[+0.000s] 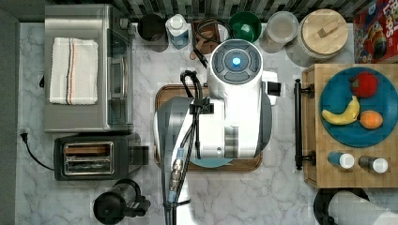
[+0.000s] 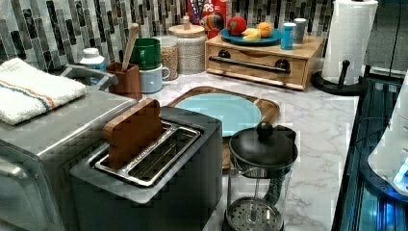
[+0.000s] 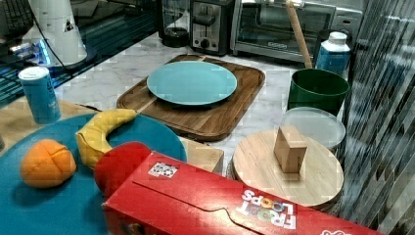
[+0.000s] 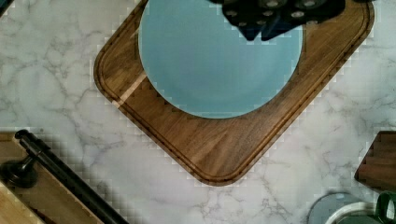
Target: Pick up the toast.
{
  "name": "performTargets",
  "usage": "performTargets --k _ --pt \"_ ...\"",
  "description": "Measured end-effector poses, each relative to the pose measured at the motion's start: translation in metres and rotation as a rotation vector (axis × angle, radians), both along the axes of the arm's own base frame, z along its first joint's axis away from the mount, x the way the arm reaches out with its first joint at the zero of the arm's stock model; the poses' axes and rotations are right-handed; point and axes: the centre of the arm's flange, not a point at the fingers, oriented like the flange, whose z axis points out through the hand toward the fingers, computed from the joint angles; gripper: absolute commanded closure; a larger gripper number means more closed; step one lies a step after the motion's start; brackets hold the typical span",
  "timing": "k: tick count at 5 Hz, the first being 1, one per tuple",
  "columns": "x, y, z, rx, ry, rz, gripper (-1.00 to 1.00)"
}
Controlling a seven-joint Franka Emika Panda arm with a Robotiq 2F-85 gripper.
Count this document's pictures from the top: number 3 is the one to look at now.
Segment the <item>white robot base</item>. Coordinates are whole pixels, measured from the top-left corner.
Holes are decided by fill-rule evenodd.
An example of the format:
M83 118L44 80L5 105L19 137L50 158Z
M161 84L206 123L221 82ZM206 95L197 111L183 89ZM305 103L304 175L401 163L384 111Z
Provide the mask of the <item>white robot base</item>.
M41 66L69 66L87 57L69 0L28 0L33 26L23 36L24 43L39 47Z

